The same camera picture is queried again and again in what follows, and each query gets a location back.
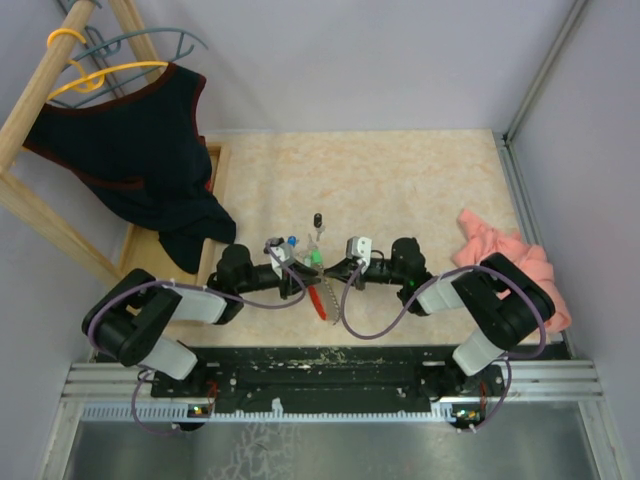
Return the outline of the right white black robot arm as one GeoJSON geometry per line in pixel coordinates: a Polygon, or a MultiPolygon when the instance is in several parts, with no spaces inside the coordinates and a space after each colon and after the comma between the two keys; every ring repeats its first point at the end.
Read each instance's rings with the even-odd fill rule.
{"type": "Polygon", "coordinates": [[[472,334],[454,350],[446,372],[448,387],[470,395],[482,383],[482,372],[493,361],[510,356],[533,359],[546,345],[545,322],[555,314],[551,297],[514,263],[494,253],[478,265],[459,267],[435,276],[428,272],[418,241],[394,241],[388,258],[372,256],[372,240],[347,241],[345,258],[325,270],[329,278],[345,284],[340,308],[346,307],[350,287],[362,290],[368,283],[398,285],[403,305],[400,315],[377,334],[347,330],[362,340],[380,338],[412,313],[429,316],[464,308],[476,323],[472,334]]]}

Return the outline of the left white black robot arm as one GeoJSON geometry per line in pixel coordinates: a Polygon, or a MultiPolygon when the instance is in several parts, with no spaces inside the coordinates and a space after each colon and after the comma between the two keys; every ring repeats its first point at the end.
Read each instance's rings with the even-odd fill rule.
{"type": "Polygon", "coordinates": [[[269,262],[255,265],[246,246],[227,246],[204,286],[159,280],[136,268],[88,312],[82,332],[94,349],[121,365],[160,372],[184,395],[197,396],[208,373],[194,351],[164,335],[170,323],[224,325],[246,305],[286,309],[320,282],[320,273],[298,261],[283,239],[268,240],[264,252],[269,262]]]}

